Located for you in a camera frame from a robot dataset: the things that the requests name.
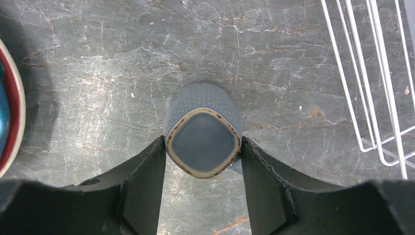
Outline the small white blue cup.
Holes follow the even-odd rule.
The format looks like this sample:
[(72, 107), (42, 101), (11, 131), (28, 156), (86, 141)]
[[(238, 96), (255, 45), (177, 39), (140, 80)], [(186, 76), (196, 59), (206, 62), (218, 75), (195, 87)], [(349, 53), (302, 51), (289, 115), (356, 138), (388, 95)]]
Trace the small white blue cup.
[(229, 94), (210, 83), (193, 83), (170, 102), (163, 127), (167, 155), (187, 174), (208, 179), (236, 160), (243, 121)]

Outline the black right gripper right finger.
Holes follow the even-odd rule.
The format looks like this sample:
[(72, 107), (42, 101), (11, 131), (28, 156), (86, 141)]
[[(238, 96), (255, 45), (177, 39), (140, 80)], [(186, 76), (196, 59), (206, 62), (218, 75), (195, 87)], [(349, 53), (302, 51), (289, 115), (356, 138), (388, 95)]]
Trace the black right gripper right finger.
[(305, 175), (243, 139), (241, 162), (254, 235), (412, 235), (413, 180), (342, 187)]

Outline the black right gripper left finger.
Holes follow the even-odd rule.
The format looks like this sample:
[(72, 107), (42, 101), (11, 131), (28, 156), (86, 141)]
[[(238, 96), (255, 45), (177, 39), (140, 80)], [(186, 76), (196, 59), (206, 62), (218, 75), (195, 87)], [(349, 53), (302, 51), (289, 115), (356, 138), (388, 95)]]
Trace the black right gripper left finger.
[(164, 138), (81, 184), (1, 180), (3, 235), (155, 235), (165, 173)]

